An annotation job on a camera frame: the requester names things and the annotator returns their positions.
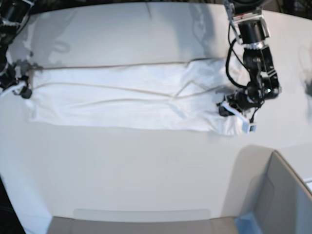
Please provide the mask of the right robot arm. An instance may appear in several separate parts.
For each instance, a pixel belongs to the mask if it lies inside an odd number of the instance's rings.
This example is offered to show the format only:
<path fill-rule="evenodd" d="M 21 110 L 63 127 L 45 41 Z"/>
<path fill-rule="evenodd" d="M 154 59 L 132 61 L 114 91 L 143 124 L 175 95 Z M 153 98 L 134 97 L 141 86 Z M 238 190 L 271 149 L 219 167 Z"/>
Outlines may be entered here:
<path fill-rule="evenodd" d="M 23 99 L 32 95 L 29 77 L 17 77 L 15 67 L 7 57 L 7 50 L 17 35 L 27 24 L 30 11 L 34 6 L 33 0 L 2 0 L 0 2 L 0 96 L 12 92 Z"/>

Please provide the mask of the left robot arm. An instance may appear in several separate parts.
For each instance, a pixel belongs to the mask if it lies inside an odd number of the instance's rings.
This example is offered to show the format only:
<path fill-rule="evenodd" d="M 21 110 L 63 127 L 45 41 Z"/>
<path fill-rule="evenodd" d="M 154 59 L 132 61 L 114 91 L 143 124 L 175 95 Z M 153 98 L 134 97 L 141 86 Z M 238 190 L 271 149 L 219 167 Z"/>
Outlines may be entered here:
<path fill-rule="evenodd" d="M 225 0 L 229 28 L 233 30 L 235 38 L 230 41 L 230 48 L 226 59 L 225 69 L 229 81 L 238 90 L 225 95 L 218 103 L 218 111 L 222 117 L 245 115 L 253 108 L 259 110 L 265 101 L 275 99 L 281 93 L 277 72 L 266 39 L 270 37 L 266 21 L 262 14 L 264 0 Z M 229 65 L 234 45 L 243 46 L 243 60 L 241 64 L 250 76 L 246 85 L 237 83 L 230 75 Z"/>

